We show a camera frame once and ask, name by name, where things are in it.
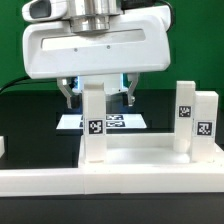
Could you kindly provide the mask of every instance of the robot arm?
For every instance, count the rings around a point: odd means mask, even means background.
[[[115,0],[34,0],[24,6],[23,16],[35,23],[23,36],[26,72],[33,79],[58,78],[68,101],[94,77],[103,79],[109,95],[127,92],[132,105],[138,74],[170,64],[167,6],[122,12]],[[122,73],[136,74],[129,77],[129,90],[122,87]],[[80,89],[68,90],[70,77],[79,77]]]

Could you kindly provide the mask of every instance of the white base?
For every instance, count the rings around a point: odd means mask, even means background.
[[[173,139],[108,135],[107,164],[84,164],[81,147],[77,169],[2,170],[0,196],[224,192],[224,152],[216,145],[213,163],[189,163],[172,151]]]
[[[0,158],[5,153],[4,138],[0,136]]]

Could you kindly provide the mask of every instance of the black cable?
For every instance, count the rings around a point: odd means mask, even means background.
[[[56,82],[56,81],[33,81],[33,82],[22,82],[22,81],[25,81],[25,80],[28,80],[30,79],[30,77],[28,76],[24,76],[24,77],[21,77],[21,78],[18,78],[18,79],[14,79],[13,81],[5,84],[3,87],[0,88],[0,94],[10,88],[10,87],[13,87],[13,86],[18,86],[18,85],[31,85],[31,84],[46,84],[46,83],[53,83],[53,82]]]
[[[169,2],[167,2],[167,1],[164,1],[164,0],[156,0],[156,2],[168,6],[169,9],[170,9],[170,16],[171,16],[170,20],[171,21],[170,21],[170,27],[167,30],[167,32],[168,32],[172,28],[172,26],[174,24],[174,20],[175,20],[174,9],[173,9],[172,5]]]
[[[12,81],[6,83],[4,86],[2,86],[2,87],[0,88],[0,94],[1,94],[5,89],[7,89],[7,88],[13,86],[15,83],[17,83],[17,82],[21,82],[21,81],[24,81],[24,80],[27,80],[27,79],[30,79],[30,77],[29,77],[29,76],[23,76],[23,77],[20,77],[20,78],[18,78],[18,79],[14,79],[14,80],[12,80]]]

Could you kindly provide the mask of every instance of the white block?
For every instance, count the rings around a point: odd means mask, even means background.
[[[83,91],[84,146],[86,162],[106,159],[106,96],[104,85],[85,84]]]
[[[189,150],[194,105],[195,83],[178,81],[176,91],[174,151],[186,153]]]
[[[0,158],[5,153],[4,138],[0,136]]]
[[[195,93],[192,162],[214,162],[217,109],[217,93],[210,91]]]

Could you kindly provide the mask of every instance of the green background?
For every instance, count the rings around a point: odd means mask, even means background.
[[[29,0],[1,0],[0,86],[24,76],[22,35],[27,23],[22,6]],[[194,80],[197,89],[216,90],[224,107],[224,1],[170,0],[176,20],[168,33],[171,65],[164,72],[144,73],[138,89],[175,89],[177,80]],[[56,84],[13,87],[56,89]]]

